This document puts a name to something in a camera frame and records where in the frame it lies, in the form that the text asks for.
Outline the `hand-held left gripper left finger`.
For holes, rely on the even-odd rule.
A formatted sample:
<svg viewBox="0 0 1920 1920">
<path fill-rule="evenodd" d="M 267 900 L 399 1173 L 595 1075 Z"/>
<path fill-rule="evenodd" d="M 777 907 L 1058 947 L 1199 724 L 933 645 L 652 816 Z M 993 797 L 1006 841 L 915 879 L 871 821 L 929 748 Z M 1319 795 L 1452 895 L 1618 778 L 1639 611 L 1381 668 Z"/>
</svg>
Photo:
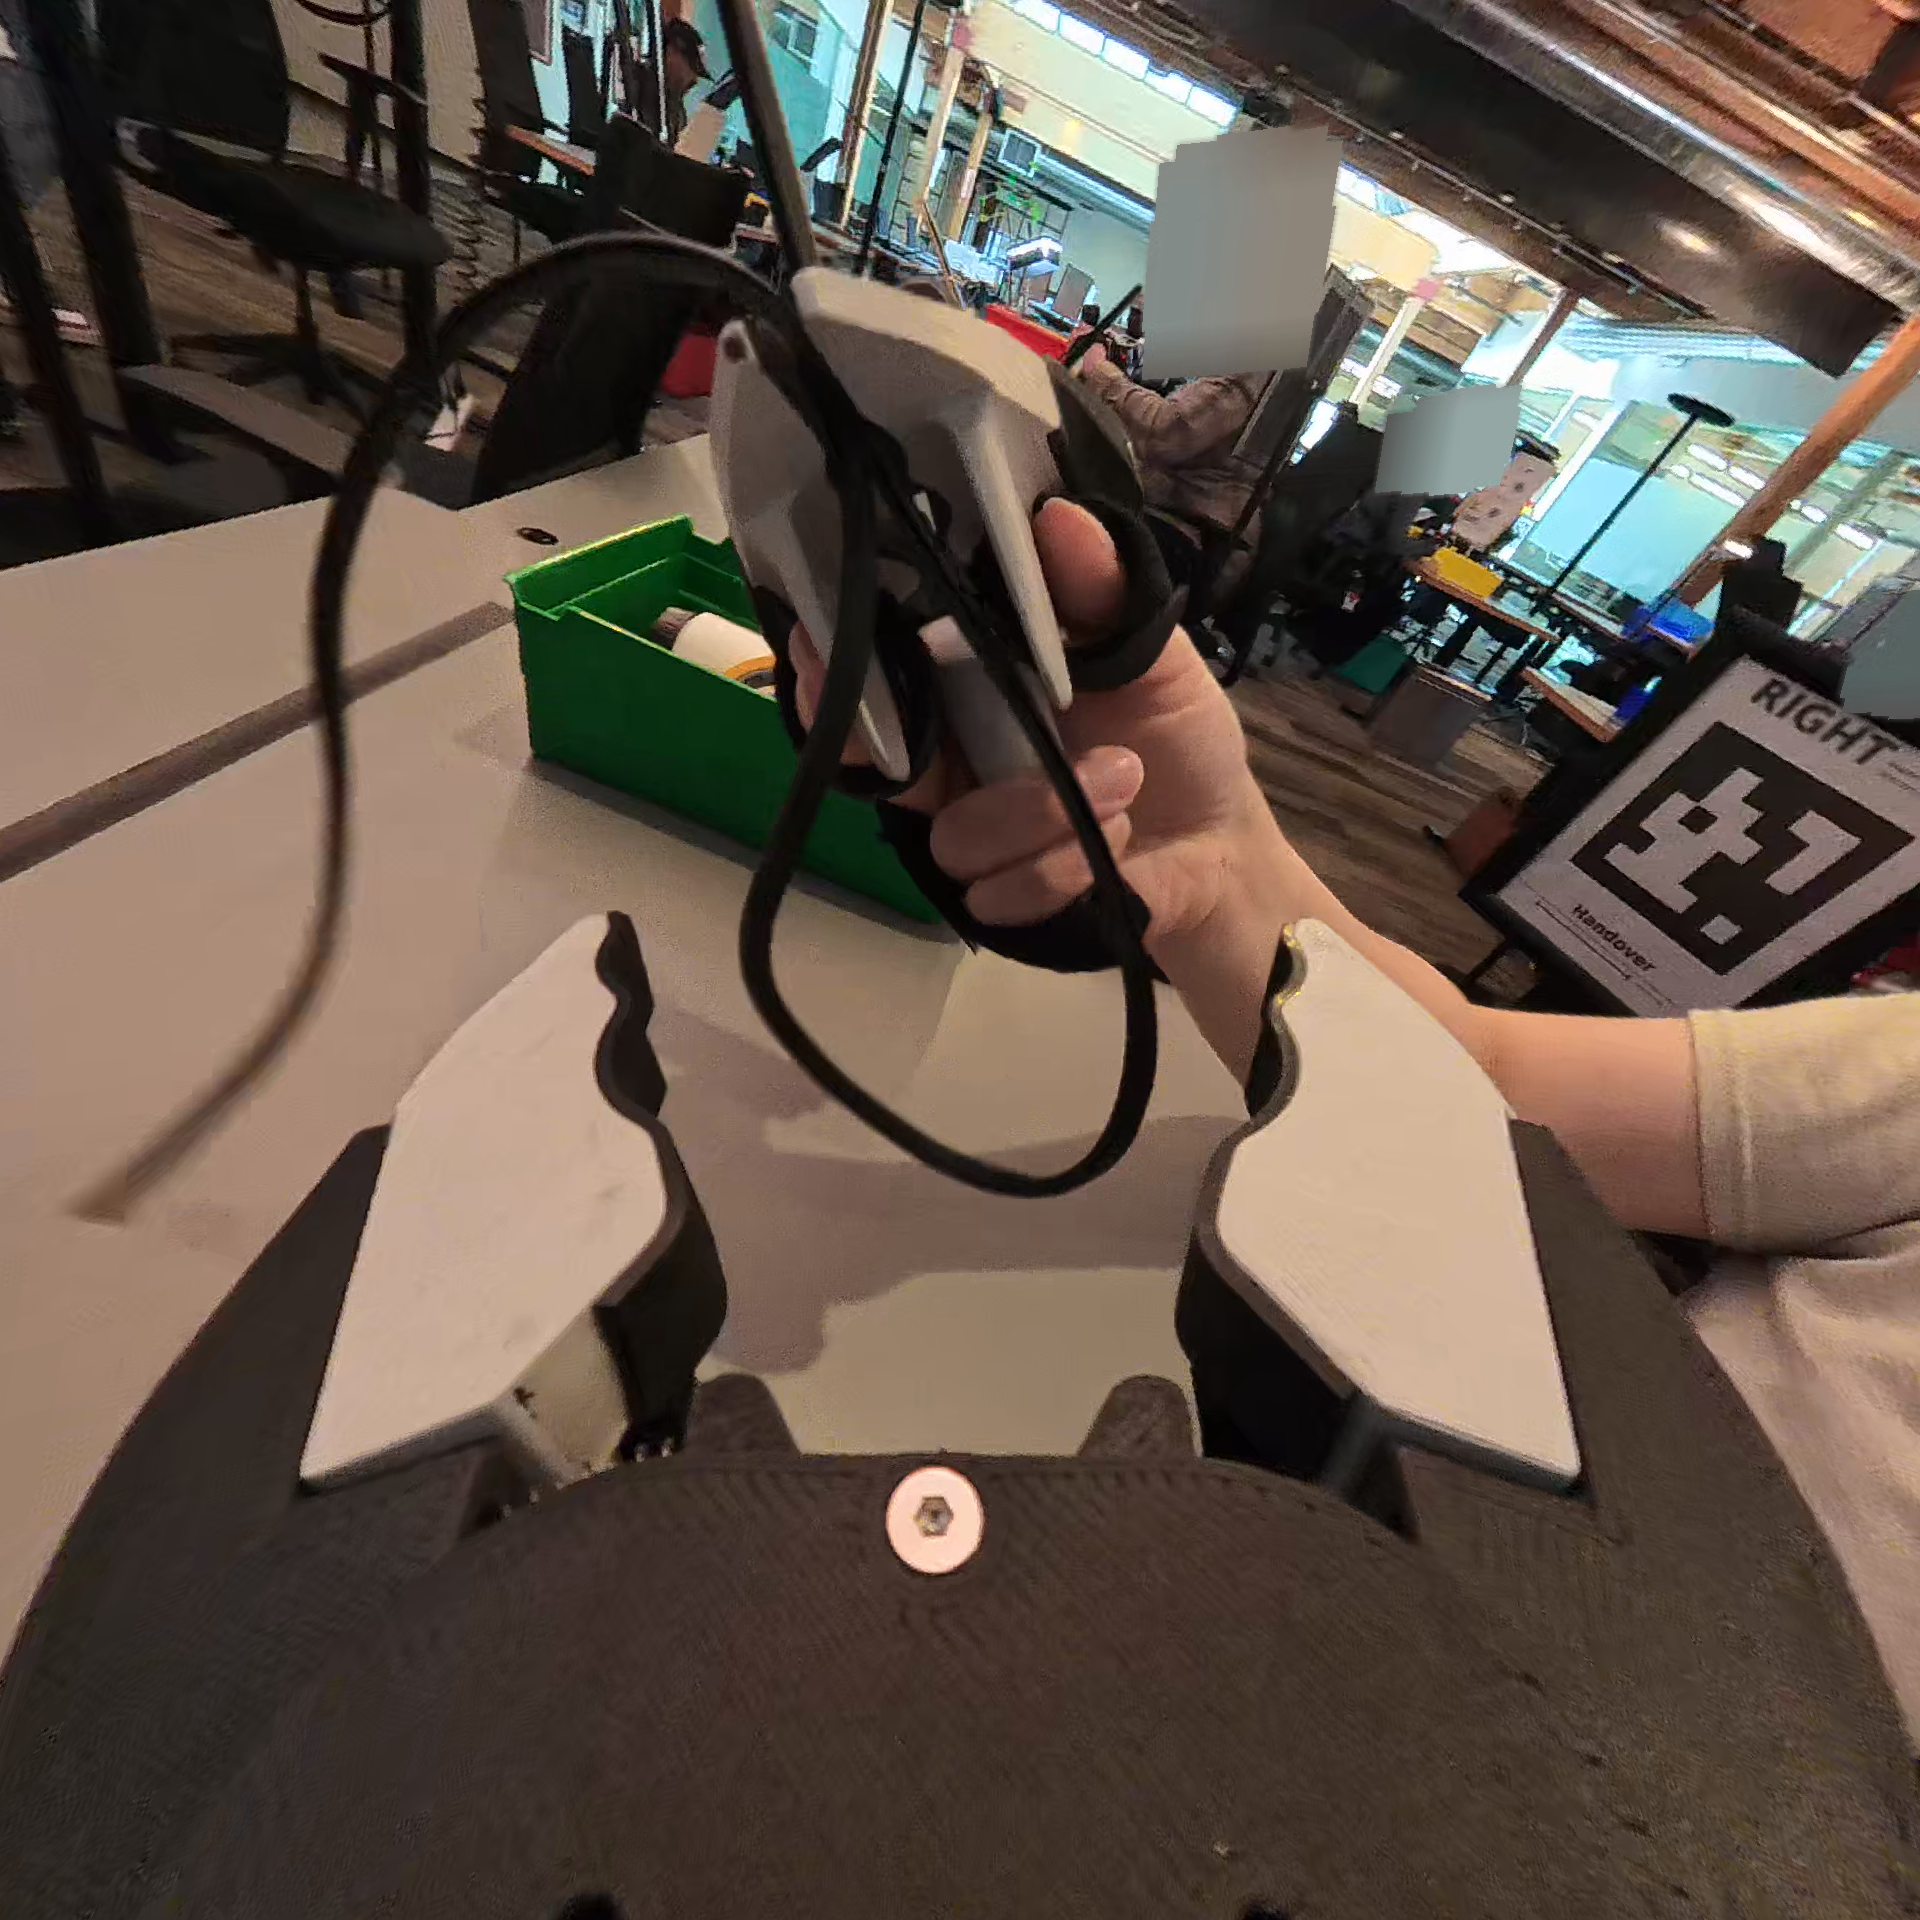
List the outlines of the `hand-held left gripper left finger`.
<svg viewBox="0 0 1920 1920">
<path fill-rule="evenodd" d="M 681 1442 L 729 1288 L 662 1122 L 653 1012 L 633 921 L 587 916 L 406 1089 L 303 1487 L 475 1444 L 567 1487 Z"/>
</svg>

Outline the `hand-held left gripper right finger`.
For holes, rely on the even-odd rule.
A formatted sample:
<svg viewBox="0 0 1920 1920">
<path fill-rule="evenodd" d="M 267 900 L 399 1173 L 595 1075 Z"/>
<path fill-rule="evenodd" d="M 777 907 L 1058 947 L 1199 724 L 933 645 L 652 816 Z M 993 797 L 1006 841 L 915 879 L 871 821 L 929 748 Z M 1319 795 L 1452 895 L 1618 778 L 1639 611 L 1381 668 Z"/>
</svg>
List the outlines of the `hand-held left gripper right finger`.
<svg viewBox="0 0 1920 1920">
<path fill-rule="evenodd" d="M 1319 919 L 1281 938 L 1254 1053 L 1174 1303 L 1204 1450 L 1341 1495 L 1393 1450 L 1572 1492 L 1577 1421 L 1497 1083 Z"/>
</svg>

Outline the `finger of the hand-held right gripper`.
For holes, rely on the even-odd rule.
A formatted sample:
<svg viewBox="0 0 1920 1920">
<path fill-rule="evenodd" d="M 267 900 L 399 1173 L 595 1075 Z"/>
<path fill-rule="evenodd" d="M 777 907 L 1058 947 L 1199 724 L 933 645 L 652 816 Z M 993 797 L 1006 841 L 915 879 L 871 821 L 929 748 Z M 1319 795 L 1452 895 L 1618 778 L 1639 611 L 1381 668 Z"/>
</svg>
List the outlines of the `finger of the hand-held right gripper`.
<svg viewBox="0 0 1920 1920">
<path fill-rule="evenodd" d="M 825 455 L 777 368 L 795 380 L 771 328 L 723 328 L 711 381 L 711 457 L 729 537 L 749 588 L 773 596 L 833 655 L 841 611 L 844 513 Z M 882 781 L 909 784 L 916 763 L 916 573 L 878 560 L 873 661 L 861 681 L 854 732 Z"/>
<path fill-rule="evenodd" d="M 803 269 L 788 287 L 813 349 L 902 461 L 949 563 L 997 589 L 1001 627 L 1055 712 L 1071 705 L 1065 634 L 1034 516 L 1060 483 L 1049 364 L 1003 330 L 873 279 Z"/>
</svg>

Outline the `green plastic bin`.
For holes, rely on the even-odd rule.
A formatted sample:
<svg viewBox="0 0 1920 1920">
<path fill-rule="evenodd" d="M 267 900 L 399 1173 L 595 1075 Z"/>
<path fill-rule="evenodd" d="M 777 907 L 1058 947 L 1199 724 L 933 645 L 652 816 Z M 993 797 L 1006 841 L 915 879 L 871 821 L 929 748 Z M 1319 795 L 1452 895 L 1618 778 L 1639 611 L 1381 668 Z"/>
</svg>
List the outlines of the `green plastic bin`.
<svg viewBox="0 0 1920 1920">
<path fill-rule="evenodd" d="M 652 520 L 521 567 L 508 588 L 535 756 L 764 848 L 797 767 L 775 693 L 649 640 L 673 605 L 762 632 L 731 541 L 685 514 Z"/>
</svg>

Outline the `person's right forearm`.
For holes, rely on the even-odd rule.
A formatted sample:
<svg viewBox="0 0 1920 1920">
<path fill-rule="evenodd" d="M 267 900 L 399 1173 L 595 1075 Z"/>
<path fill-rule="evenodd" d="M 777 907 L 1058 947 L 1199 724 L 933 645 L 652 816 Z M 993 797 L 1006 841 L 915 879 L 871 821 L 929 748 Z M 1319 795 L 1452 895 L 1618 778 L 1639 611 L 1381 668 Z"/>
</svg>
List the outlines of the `person's right forearm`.
<svg viewBox="0 0 1920 1920">
<path fill-rule="evenodd" d="M 1566 1147 L 1625 1228 L 1770 1257 L 1916 1234 L 1910 993 L 1687 1017 L 1497 1010 L 1326 888 L 1291 885 L 1266 916 L 1273 932 L 1330 925 Z"/>
</svg>

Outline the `grey desk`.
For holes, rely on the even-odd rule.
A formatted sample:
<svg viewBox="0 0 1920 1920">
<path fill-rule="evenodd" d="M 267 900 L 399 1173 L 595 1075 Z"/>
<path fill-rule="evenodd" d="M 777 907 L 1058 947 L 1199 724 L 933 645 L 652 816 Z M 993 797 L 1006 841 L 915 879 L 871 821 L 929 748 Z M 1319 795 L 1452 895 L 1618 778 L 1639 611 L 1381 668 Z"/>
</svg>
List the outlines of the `grey desk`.
<svg viewBox="0 0 1920 1920">
<path fill-rule="evenodd" d="M 533 763 L 509 619 L 351 715 L 351 916 L 271 1081 L 130 1220 L 81 1201 L 289 979 L 318 767 L 289 736 L 5 883 L 5 1644 L 108 1455 L 347 1139 L 574 921 L 622 909 L 666 1125 L 726 1269 L 711 1367 L 818 1451 L 1067 1451 L 1109 1388 L 1185 1379 L 1188 1212 L 1239 1089 L 1164 1004 L 1153 1120 L 1052 1203 L 951 1185 L 793 1068 L 735 971 L 749 863 Z"/>
</svg>

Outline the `person's right hand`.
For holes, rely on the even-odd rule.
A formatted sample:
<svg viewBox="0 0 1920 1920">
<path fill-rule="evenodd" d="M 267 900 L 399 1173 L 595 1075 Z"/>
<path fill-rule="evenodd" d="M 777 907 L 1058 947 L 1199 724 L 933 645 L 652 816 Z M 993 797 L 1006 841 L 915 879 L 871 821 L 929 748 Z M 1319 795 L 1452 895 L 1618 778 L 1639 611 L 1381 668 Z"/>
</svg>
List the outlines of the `person's right hand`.
<svg viewBox="0 0 1920 1920">
<path fill-rule="evenodd" d="M 1119 875 L 1142 900 L 1142 947 L 1218 1060 L 1242 1081 L 1257 1050 L 1282 930 L 1337 924 L 1339 900 L 1282 834 L 1237 712 L 1185 632 L 1124 688 L 1082 690 L 1063 749 Z M 902 794 L 929 850 L 986 929 L 1037 925 L 1092 883 L 1043 776 L 978 784 L 943 749 Z"/>
</svg>

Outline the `white bottle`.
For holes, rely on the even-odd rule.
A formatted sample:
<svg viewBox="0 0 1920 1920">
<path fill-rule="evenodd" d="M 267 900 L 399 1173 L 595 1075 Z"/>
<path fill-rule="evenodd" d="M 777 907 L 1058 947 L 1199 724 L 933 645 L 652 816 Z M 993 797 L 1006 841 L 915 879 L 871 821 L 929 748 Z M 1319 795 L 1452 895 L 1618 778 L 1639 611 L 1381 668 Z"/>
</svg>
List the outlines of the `white bottle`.
<svg viewBox="0 0 1920 1920">
<path fill-rule="evenodd" d="M 662 609 L 649 640 L 668 655 L 701 671 L 753 688 L 773 693 L 777 656 L 769 639 L 754 627 L 703 609 Z"/>
</svg>

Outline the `black office chair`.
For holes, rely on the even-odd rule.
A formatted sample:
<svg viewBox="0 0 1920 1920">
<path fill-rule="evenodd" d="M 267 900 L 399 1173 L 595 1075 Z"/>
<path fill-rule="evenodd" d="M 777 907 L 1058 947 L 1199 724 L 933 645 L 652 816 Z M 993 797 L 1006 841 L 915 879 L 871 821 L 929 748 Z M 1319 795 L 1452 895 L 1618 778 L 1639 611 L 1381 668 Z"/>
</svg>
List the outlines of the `black office chair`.
<svg viewBox="0 0 1920 1920">
<path fill-rule="evenodd" d="M 110 3 L 95 7 L 95 32 L 122 167 L 293 279 L 290 343 L 202 335 L 183 347 L 252 354 L 253 380 L 298 377 L 309 401 L 358 415 L 372 380 L 324 349 L 313 284 L 338 290 L 361 269 L 435 272 L 447 256 L 441 231 L 293 153 L 294 100 L 275 4 Z"/>
<path fill-rule="evenodd" d="M 598 231 L 661 231 L 731 252 L 747 197 L 749 179 L 735 167 L 683 159 L 622 125 L 590 184 L 535 227 L 556 242 Z M 468 500 L 494 500 L 633 455 L 683 332 L 716 299 L 617 261 L 554 295 L 494 409 Z"/>
</svg>

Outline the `grey waste bin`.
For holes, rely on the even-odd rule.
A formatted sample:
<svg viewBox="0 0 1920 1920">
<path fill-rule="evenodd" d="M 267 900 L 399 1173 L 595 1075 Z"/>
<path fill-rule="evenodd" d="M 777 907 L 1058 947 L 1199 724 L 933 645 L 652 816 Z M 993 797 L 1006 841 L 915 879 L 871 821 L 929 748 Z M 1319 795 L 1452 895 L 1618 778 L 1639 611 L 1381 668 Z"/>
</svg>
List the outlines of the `grey waste bin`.
<svg viewBox="0 0 1920 1920">
<path fill-rule="evenodd" d="M 1485 688 L 1418 666 L 1381 699 L 1366 736 L 1378 755 L 1435 770 L 1491 709 L 1492 696 Z"/>
</svg>

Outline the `person's beige shirt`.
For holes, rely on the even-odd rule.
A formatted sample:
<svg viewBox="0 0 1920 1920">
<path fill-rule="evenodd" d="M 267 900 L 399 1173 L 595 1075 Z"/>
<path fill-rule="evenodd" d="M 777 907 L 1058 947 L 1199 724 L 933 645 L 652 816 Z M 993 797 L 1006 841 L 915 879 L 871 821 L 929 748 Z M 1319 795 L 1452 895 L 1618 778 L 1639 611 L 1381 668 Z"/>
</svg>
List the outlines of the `person's beige shirt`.
<svg viewBox="0 0 1920 1920">
<path fill-rule="evenodd" d="M 1917 1232 L 1723 1255 L 1687 1315 L 1829 1537 L 1917 1737 Z"/>
</svg>

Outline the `black framed marker sign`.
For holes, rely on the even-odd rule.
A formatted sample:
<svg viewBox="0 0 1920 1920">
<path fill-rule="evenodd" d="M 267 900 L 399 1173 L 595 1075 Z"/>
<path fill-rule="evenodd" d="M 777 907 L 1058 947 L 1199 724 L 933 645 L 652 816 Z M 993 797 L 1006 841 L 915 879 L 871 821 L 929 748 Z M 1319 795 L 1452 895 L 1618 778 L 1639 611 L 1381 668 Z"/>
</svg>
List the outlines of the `black framed marker sign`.
<svg viewBox="0 0 1920 1920">
<path fill-rule="evenodd" d="M 1706 666 L 1463 897 L 1604 1012 L 1675 1017 L 1847 991 L 1916 940 L 1916 745 L 1790 672 Z"/>
</svg>

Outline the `black floor lamp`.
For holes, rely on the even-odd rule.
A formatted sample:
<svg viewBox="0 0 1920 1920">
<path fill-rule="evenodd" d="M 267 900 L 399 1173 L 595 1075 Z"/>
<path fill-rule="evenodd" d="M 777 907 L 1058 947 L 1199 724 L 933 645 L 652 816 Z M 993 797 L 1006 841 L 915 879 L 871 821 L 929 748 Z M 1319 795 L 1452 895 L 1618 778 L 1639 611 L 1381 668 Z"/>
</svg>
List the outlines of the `black floor lamp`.
<svg viewBox="0 0 1920 1920">
<path fill-rule="evenodd" d="M 1687 392 L 1630 405 L 1625 441 L 1614 445 L 1614 427 L 1599 437 L 1539 529 L 1549 593 L 1599 609 L 1668 588 L 1739 503 L 1715 479 L 1716 439 L 1734 426 L 1734 415 Z"/>
</svg>

